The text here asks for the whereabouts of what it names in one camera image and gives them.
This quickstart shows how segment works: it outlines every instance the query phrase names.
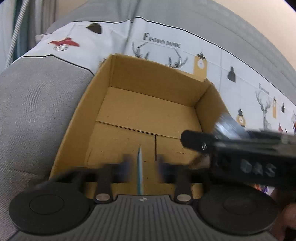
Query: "white rope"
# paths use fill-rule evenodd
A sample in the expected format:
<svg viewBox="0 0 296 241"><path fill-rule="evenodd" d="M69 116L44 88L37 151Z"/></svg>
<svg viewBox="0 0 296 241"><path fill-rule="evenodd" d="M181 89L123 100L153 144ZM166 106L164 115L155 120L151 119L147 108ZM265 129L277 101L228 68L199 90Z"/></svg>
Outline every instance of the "white rope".
<svg viewBox="0 0 296 241"><path fill-rule="evenodd" d="M20 13L17 17L17 22L15 24L15 29L13 31L13 35L12 35L12 39L11 39L11 45L9 48L9 53L7 56L7 60L6 60L6 68L11 65L12 61L13 61L13 53L15 51L15 45L17 43L17 37L20 33L20 26L22 25L22 20L24 18L27 6L29 4L29 0L23 0L22 2L22 6L20 8Z"/></svg>

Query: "white clock face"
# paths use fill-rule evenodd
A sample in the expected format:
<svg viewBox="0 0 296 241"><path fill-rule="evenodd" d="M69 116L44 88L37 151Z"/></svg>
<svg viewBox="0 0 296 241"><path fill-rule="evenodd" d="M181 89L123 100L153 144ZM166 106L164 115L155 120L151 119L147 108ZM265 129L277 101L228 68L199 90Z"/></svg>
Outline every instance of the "white clock face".
<svg viewBox="0 0 296 241"><path fill-rule="evenodd" d="M202 59L200 59L198 62L197 62L197 66L200 68L200 69L203 69L205 67L205 64L203 62Z"/></svg>

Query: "beige wall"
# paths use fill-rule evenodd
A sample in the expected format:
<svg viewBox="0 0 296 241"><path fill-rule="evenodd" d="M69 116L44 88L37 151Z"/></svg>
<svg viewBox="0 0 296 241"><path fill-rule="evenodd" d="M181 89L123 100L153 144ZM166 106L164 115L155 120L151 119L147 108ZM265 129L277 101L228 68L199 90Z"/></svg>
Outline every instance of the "beige wall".
<svg viewBox="0 0 296 241"><path fill-rule="evenodd" d="M57 18L87 0L58 0ZM296 13L284 0L215 0L252 24L296 69Z"/></svg>

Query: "open cardboard box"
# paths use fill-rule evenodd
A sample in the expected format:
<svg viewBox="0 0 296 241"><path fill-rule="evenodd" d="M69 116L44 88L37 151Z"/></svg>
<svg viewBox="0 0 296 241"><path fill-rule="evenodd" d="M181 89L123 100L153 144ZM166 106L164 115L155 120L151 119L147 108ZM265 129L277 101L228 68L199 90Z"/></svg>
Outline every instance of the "open cardboard box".
<svg viewBox="0 0 296 241"><path fill-rule="evenodd" d="M163 184L156 154L169 163L188 164L198 154L184 149L186 130L211 132L227 112L214 85L164 65L113 55L101 65L82 96L57 153L51 176L75 166L98 167L134 159L130 183L112 185L114 195L136 194L136 161L141 146L144 194L171 194ZM88 196L94 191L89 185ZM194 197L200 195L198 185Z"/></svg>

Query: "black circular cover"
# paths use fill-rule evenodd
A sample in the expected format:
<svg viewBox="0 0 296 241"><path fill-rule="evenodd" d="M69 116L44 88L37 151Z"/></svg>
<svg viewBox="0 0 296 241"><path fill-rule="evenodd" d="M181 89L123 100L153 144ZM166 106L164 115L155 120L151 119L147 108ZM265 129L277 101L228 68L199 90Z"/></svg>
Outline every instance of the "black circular cover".
<svg viewBox="0 0 296 241"><path fill-rule="evenodd" d="M88 199L70 183L51 183L17 195L10 203L9 215L23 232L51 235L78 226L89 209Z"/></svg>
<svg viewBox="0 0 296 241"><path fill-rule="evenodd" d="M213 228L235 235L269 230L278 215L274 200L249 186L213 186L199 200L197 211Z"/></svg>

